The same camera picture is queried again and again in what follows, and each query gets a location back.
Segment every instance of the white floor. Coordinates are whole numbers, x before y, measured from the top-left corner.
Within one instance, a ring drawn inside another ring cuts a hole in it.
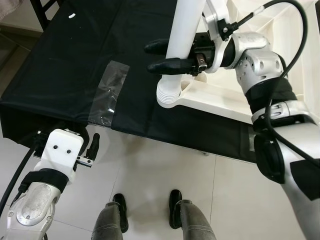
[[[129,230],[124,240],[182,240],[168,222],[168,198],[181,190],[207,217],[218,240],[303,240],[281,187],[257,166],[155,140],[89,126],[101,135],[92,168],[78,166],[76,181],[56,205],[49,240],[90,240],[96,218],[116,193],[127,201]],[[28,148],[0,138],[0,195]],[[21,179],[37,163],[30,159]],[[17,186],[10,196],[12,201]],[[0,236],[6,214],[0,219]]]

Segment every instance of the shoe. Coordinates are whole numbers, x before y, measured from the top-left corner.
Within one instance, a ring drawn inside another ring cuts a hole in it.
[[[127,218],[127,204],[125,197],[121,193],[117,193],[113,196],[112,199],[113,202],[116,202],[119,204],[119,214],[120,214],[120,228],[121,232],[124,234],[126,231],[128,231],[129,224],[128,224],[128,218]]]
[[[182,200],[182,194],[179,190],[172,190],[169,198],[170,217],[169,224],[172,229],[178,229],[182,227],[180,218],[180,204],[177,204]]]

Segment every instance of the black tablecloth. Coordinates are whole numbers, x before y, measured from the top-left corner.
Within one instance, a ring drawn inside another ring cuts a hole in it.
[[[250,125],[157,103],[160,76],[146,66],[161,56],[145,54],[144,46],[170,36],[176,3],[66,0],[0,99],[3,136],[29,147],[40,128],[86,125],[104,70],[115,61],[129,71],[112,129],[254,162]]]

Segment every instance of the white pole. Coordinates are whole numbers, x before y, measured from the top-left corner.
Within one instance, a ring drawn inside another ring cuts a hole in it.
[[[166,58],[187,59],[206,0],[177,0]],[[181,92],[183,75],[163,75],[156,96],[159,104],[174,103]]]

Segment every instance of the pant leg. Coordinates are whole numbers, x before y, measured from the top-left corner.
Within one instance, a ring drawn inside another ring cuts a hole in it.
[[[91,240],[123,240],[120,213],[116,202],[109,202],[100,212]]]
[[[206,217],[191,201],[180,202],[180,214],[184,240],[217,240]]]

